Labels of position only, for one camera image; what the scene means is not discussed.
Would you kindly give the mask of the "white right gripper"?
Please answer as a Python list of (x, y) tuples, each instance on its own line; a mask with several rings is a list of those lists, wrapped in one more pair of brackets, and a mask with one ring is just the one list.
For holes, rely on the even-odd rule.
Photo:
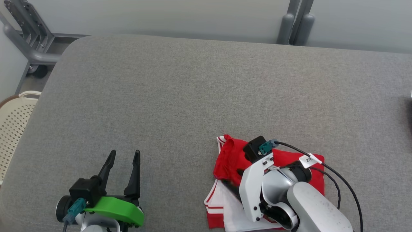
[(230, 180), (221, 180), (222, 184), (241, 201), (247, 219), (252, 222), (259, 221), (263, 213), (259, 208), (260, 195), (265, 170), (274, 164), (273, 153), (251, 164), (246, 170), (237, 169), (237, 174), (242, 177), (240, 186), (235, 186)]

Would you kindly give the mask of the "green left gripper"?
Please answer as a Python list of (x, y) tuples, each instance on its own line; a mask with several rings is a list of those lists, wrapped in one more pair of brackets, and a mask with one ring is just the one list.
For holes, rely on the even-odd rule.
[[(109, 172), (115, 162), (116, 151), (112, 150), (103, 164), (98, 177), (100, 191), (107, 194), (106, 186)], [(145, 216), (139, 204), (140, 198), (140, 151), (136, 150), (132, 161), (132, 173), (128, 186), (124, 190), (127, 197), (104, 196), (94, 207), (86, 207), (85, 212), (94, 212), (98, 215), (115, 219), (133, 226), (143, 226)]]

